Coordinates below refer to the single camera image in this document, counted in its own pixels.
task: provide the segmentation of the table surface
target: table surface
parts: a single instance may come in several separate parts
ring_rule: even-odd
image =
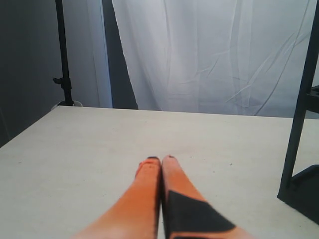
[[[140,161],[171,154],[215,209],[257,238],[318,239],[318,225],[276,198],[291,123],[58,107],[0,149],[0,238],[68,238],[116,202]],[[305,121],[296,172],[316,163],[318,125]]]

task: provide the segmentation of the black metal frame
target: black metal frame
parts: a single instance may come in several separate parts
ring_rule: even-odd
[[[319,0],[301,79],[278,198],[319,224],[319,165],[292,177],[306,111],[319,114],[319,86],[312,87],[319,55]]]
[[[71,79],[69,76],[68,53],[66,49],[63,1],[55,0],[55,5],[56,5],[57,20],[58,20],[58,31],[59,31],[59,42],[60,42],[63,77],[58,79],[54,78],[53,81],[56,84],[61,85],[61,88],[64,91],[64,101],[60,102],[59,105],[73,106],[74,102],[72,100],[72,94],[71,94],[72,86],[71,86]]]

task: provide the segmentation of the white backdrop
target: white backdrop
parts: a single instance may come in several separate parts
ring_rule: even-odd
[[[316,0],[113,5],[139,109],[293,116]]]

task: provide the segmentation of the gray wall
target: gray wall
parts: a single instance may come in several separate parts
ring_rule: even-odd
[[[65,0],[73,99],[99,107],[86,0]],[[0,146],[63,100],[54,0],[0,1]]]

